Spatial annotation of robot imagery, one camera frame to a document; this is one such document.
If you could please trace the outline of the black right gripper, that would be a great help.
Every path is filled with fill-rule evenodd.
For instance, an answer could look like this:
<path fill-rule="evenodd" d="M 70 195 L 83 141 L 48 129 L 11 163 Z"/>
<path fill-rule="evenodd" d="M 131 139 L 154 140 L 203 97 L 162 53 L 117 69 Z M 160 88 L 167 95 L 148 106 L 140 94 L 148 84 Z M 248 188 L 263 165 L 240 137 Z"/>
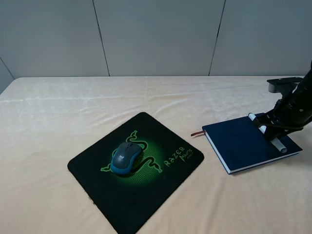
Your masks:
<path fill-rule="evenodd" d="M 255 116 L 254 126 L 266 126 L 264 138 L 272 141 L 290 133 L 303 130 L 303 127 L 312 121 L 312 93 L 291 93 L 280 99 L 275 108 Z"/>

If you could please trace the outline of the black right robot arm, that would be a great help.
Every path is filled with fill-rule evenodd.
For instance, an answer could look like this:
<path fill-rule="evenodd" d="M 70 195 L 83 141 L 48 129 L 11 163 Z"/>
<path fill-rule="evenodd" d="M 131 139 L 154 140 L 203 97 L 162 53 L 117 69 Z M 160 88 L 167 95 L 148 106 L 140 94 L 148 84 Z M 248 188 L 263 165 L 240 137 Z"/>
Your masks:
<path fill-rule="evenodd" d="M 266 127 L 264 138 L 272 141 L 301 131 L 312 121 L 312 72 L 304 76 L 267 80 L 270 93 L 280 93 L 274 108 L 256 117 L 253 124 Z"/>

